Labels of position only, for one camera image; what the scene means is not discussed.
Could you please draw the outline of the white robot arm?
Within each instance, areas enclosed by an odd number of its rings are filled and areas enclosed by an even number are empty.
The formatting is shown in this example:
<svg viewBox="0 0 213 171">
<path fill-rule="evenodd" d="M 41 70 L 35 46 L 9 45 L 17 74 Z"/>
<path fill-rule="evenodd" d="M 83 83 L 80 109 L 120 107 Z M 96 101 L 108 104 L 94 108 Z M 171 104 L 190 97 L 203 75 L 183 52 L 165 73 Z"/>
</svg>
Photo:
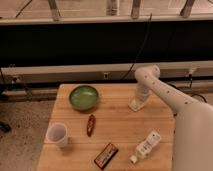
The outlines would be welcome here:
<svg viewBox="0 0 213 171">
<path fill-rule="evenodd" d="M 151 90 L 175 114 L 172 171 L 213 171 L 213 106 L 159 80 L 157 65 L 135 71 L 137 95 Z"/>
</svg>

